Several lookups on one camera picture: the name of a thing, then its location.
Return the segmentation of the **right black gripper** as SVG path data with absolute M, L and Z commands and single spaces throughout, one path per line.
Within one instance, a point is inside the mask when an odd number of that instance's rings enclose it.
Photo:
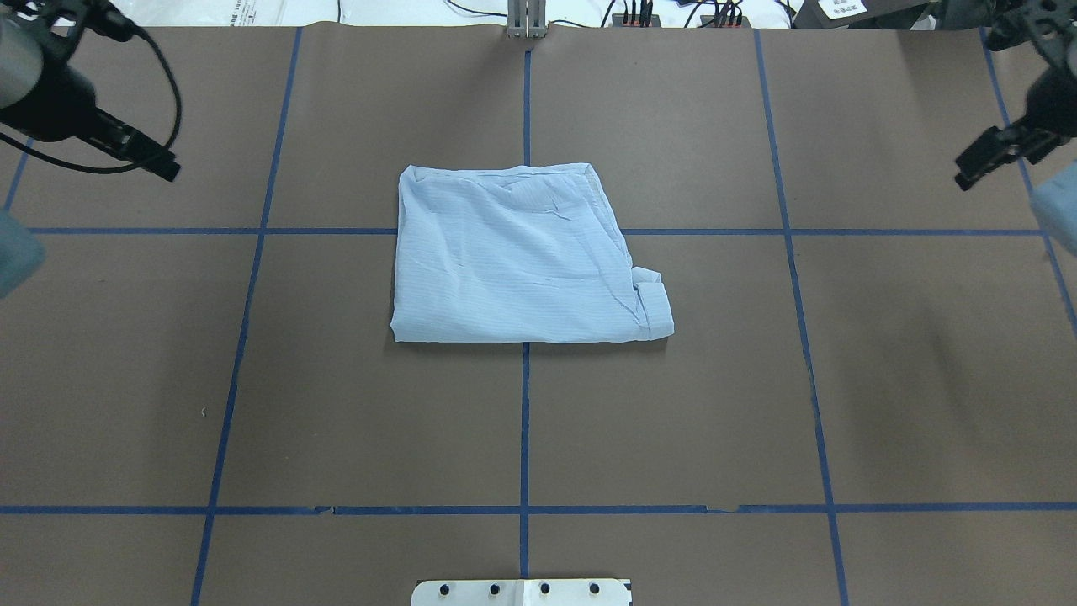
M 1018 124 L 991 126 L 955 158 L 954 181 L 963 192 L 1001 166 L 1034 155 L 1040 147 L 1058 147 L 1076 133 L 1076 81 L 1071 69 L 1047 69 L 1031 85 L 1026 113 Z

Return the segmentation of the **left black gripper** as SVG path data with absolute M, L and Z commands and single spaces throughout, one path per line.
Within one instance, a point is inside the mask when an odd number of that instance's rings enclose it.
M 88 138 L 90 146 L 114 160 L 145 169 L 167 183 L 173 183 L 180 173 L 170 147 L 123 119 L 101 118 L 89 80 L 67 64 L 50 59 L 39 65 L 4 61 L 1 83 L 1 119 L 19 133 L 45 142 Z

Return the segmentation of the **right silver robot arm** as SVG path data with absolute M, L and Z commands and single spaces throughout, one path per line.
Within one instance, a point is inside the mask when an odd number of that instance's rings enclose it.
M 1043 161 L 1074 141 L 1076 84 L 1069 59 L 1048 69 L 1029 88 L 1026 113 L 1004 128 L 991 126 L 955 158 L 955 183 L 971 189 L 1003 165 Z M 1076 166 L 1069 163 L 1031 192 L 1030 206 L 1047 234 L 1076 253 Z

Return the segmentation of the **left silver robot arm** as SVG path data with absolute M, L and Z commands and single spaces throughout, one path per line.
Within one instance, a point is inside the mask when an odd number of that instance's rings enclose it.
M 172 65 L 157 40 L 108 1 L 34 1 L 31 8 L 8 3 L 3 16 L 3 125 L 28 137 L 3 135 L 3 143 L 26 157 L 83 175 L 110 177 L 146 170 L 173 183 L 181 166 L 173 146 L 183 119 L 183 100 Z M 92 81 L 70 65 L 84 32 L 118 43 L 137 38 L 157 59 L 172 91 L 174 115 L 165 142 L 98 105 Z M 96 167 L 61 160 L 32 145 L 74 138 L 118 161 Z

